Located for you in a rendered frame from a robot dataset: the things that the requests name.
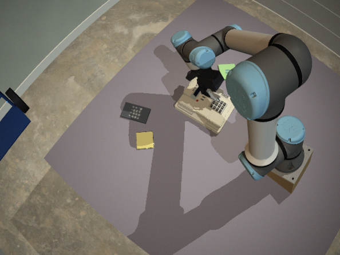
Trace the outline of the dark grey keypad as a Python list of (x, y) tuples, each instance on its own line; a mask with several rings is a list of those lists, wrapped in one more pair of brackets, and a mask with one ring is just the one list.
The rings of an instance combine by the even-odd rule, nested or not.
[(146, 124), (150, 112), (151, 109), (147, 107), (142, 107), (126, 102), (120, 116)]

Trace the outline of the green sticky note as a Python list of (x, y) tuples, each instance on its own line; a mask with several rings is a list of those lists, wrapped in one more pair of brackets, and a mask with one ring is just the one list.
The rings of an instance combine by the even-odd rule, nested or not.
[(218, 65), (219, 71), (221, 72), (223, 78), (226, 80), (227, 73), (235, 67), (235, 64), (223, 64)]

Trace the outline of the yellow sticky note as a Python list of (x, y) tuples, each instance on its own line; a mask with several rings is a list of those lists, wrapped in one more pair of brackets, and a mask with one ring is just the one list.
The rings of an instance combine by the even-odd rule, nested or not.
[(136, 133), (137, 149), (154, 148), (153, 132)]

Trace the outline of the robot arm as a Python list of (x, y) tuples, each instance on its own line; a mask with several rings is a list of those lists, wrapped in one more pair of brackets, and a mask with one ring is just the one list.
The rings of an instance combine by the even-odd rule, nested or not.
[(246, 31), (231, 24), (199, 42), (181, 30), (171, 42), (191, 70), (211, 67), (215, 57), (229, 49), (253, 55), (226, 76), (230, 100), (247, 119), (248, 141), (238, 157), (256, 181), (274, 168), (282, 173), (300, 168), (305, 156), (305, 127), (297, 117), (277, 117), (284, 110), (286, 97), (311, 73), (311, 54), (301, 39), (286, 33)]

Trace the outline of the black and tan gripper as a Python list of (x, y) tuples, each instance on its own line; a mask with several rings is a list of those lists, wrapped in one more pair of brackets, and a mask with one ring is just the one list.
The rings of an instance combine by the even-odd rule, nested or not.
[(219, 70), (212, 70), (211, 67), (191, 71), (200, 74), (197, 76), (197, 84), (201, 93), (215, 101), (220, 101), (221, 96), (219, 93), (224, 93), (224, 90), (220, 88), (224, 81), (221, 72)]

